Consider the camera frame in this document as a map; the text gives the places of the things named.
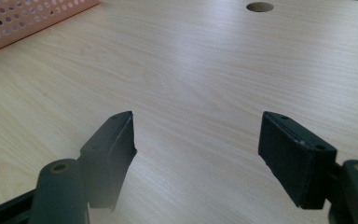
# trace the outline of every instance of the light wood grain surface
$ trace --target light wood grain surface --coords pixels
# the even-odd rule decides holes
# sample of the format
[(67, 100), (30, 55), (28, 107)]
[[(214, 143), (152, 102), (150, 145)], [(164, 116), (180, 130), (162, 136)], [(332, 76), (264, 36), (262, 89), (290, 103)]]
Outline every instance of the light wood grain surface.
[(0, 203), (116, 113), (139, 153), (91, 223), (327, 223), (257, 155), (262, 112), (358, 159), (358, 1), (103, 0), (0, 50)]

